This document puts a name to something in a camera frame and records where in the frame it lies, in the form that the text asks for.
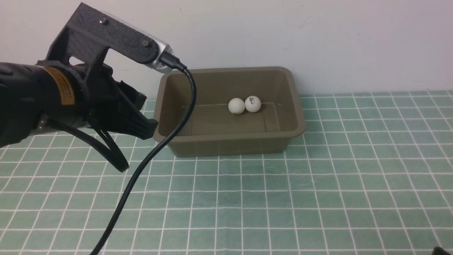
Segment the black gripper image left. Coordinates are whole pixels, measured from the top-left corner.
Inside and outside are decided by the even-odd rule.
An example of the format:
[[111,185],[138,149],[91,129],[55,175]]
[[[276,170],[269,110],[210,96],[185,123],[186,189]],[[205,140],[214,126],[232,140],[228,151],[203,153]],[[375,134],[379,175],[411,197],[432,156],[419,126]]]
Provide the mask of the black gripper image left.
[[[158,121],[146,118],[141,113],[147,97],[127,83],[115,81],[112,74],[113,69],[104,63],[97,72],[98,76],[87,82],[89,100],[84,100],[82,97],[76,100],[76,115],[70,126],[75,129],[90,129],[88,120],[90,111],[94,109],[101,129],[142,140],[152,138]],[[119,85],[119,92],[115,89],[116,85]],[[119,99],[119,111],[104,110],[108,105],[113,105],[116,99]]]

